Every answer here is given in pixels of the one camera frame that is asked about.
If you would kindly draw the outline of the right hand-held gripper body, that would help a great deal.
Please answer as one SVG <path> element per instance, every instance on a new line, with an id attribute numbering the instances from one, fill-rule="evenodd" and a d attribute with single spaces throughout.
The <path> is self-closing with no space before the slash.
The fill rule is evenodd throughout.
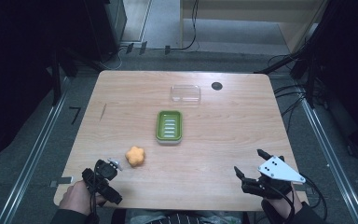
<path id="1" fill-rule="evenodd" d="M 241 189 L 244 193 L 268 199 L 282 199 L 292 190 L 293 183 L 305 182 L 305 176 L 277 156 L 253 165 L 250 176 L 241 173 Z"/>

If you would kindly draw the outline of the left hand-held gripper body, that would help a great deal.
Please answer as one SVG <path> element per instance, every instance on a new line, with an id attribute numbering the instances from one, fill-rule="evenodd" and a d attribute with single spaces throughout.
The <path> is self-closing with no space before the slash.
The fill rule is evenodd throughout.
<path id="1" fill-rule="evenodd" d="M 122 196 L 113 189 L 109 182 L 117 176 L 118 165 L 115 161 L 97 160 L 93 169 L 86 168 L 82 178 L 88 191 L 102 195 L 108 202 L 120 204 Z"/>

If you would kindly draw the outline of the orange flower-shaped soap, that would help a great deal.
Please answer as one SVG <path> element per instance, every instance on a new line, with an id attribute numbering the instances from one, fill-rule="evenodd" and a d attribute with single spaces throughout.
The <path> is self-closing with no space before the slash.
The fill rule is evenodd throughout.
<path id="1" fill-rule="evenodd" d="M 145 161 L 145 150 L 141 147 L 131 147 L 125 157 L 131 167 L 142 165 Z"/>

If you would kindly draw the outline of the person's right hand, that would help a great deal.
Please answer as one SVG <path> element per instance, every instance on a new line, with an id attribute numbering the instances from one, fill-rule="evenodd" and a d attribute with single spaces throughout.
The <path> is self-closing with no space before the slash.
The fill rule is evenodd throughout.
<path id="1" fill-rule="evenodd" d="M 295 209 L 294 214 L 298 213 L 303 205 L 299 200 L 299 197 L 296 193 L 295 189 L 292 189 L 286 197 L 293 204 L 290 205 L 284 198 L 282 199 L 268 199 L 268 202 L 272 205 L 272 207 L 277 211 L 277 213 L 283 218 L 289 218 L 292 209 Z"/>

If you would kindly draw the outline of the person's left hand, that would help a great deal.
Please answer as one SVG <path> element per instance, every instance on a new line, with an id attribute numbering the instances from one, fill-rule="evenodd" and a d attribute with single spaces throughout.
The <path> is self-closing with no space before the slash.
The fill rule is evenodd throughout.
<path id="1" fill-rule="evenodd" d="M 92 206 L 91 194 L 83 180 L 70 186 L 59 203 L 60 209 L 75 211 L 85 216 L 91 213 Z"/>

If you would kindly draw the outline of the person's striped clothing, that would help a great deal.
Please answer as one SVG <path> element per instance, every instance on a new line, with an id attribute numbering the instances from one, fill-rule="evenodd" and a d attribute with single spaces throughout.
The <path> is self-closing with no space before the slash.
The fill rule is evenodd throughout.
<path id="1" fill-rule="evenodd" d="M 250 224 L 245 212 L 116 209 L 111 224 Z"/>

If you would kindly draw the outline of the green soap dish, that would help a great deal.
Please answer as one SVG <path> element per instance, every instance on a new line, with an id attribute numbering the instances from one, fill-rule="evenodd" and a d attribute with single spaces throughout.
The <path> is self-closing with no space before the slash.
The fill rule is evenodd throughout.
<path id="1" fill-rule="evenodd" d="M 173 110 L 158 112 L 156 139 L 162 145 L 177 145 L 183 137 L 182 113 Z"/>

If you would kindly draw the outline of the clear plastic container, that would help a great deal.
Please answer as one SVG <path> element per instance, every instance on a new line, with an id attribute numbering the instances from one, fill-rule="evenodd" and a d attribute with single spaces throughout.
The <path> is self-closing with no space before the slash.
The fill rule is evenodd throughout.
<path id="1" fill-rule="evenodd" d="M 170 99 L 179 105 L 198 105 L 201 101 L 201 91 L 198 85 L 173 85 Z"/>

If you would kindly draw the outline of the black metal stand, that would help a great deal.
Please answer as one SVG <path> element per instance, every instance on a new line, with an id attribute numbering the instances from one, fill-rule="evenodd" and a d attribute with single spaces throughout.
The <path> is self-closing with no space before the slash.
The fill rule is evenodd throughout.
<path id="1" fill-rule="evenodd" d="M 267 68 L 255 71 L 256 74 L 268 75 L 277 69 L 294 62 L 295 65 L 290 71 L 290 76 L 293 79 L 300 79 L 305 74 L 308 74 L 305 84 L 305 99 L 311 108 L 314 108 L 313 94 L 314 83 L 316 74 L 316 49 L 323 37 L 324 30 L 326 28 L 326 22 L 321 20 L 314 29 L 312 35 L 295 53 L 284 56 L 281 60 L 277 61 L 273 65 L 269 65 Z"/>
<path id="2" fill-rule="evenodd" d="M 53 89 L 53 105 L 57 105 L 62 98 L 62 85 L 61 74 L 62 69 L 68 77 L 74 77 L 77 73 L 76 66 L 73 60 L 80 61 L 89 68 L 100 73 L 103 71 L 103 67 L 92 60 L 84 57 L 80 53 L 69 48 L 55 47 L 50 53 L 51 58 L 51 76 L 52 76 L 52 89 Z"/>

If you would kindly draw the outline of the light wooden furniture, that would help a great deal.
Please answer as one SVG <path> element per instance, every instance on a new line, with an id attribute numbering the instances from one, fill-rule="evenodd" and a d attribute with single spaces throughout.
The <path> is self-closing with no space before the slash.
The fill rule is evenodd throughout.
<path id="1" fill-rule="evenodd" d="M 329 0 L 199 0 L 198 16 L 205 20 L 268 21 L 279 24 L 291 53 L 305 44 Z"/>

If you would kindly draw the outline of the black cabinet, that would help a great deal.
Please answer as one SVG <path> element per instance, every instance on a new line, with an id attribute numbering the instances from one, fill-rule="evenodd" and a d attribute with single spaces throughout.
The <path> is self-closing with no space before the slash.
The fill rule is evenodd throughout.
<path id="1" fill-rule="evenodd" d="M 117 54 L 127 23 L 123 0 L 83 0 L 91 30 L 92 56 L 104 61 Z"/>

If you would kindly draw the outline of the grey metal bracket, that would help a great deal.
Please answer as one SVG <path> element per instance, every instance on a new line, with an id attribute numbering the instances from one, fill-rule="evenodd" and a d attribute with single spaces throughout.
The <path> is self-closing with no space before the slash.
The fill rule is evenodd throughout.
<path id="1" fill-rule="evenodd" d="M 73 181 L 73 178 L 71 176 L 60 177 L 56 180 L 51 180 L 49 182 L 49 186 L 51 188 L 57 188 L 59 185 L 62 185 L 62 184 L 71 184 L 72 181 Z"/>

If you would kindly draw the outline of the metal floor rail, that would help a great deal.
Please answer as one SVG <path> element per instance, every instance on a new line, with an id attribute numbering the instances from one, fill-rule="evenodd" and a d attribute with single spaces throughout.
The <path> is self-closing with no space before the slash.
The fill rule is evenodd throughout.
<path id="1" fill-rule="evenodd" d="M 358 196 L 350 180 L 341 166 L 337 154 L 323 128 L 322 123 L 314 109 L 308 103 L 302 103 L 303 110 L 309 120 L 310 126 L 321 146 L 330 171 L 337 183 L 340 194 L 346 204 L 354 224 L 358 224 Z"/>
<path id="2" fill-rule="evenodd" d="M 34 175 L 34 170 L 40 161 L 40 158 L 45 150 L 48 139 L 55 126 L 55 123 L 62 112 L 62 107 L 66 100 L 67 92 L 71 86 L 72 80 L 65 77 L 62 81 L 61 91 L 62 95 L 59 97 L 58 102 L 48 112 L 39 135 L 37 136 L 32 150 L 24 163 L 20 175 L 17 178 L 11 192 L 8 195 L 5 206 L 0 214 L 0 224 L 11 224 L 18 207 L 22 201 L 30 181 Z"/>

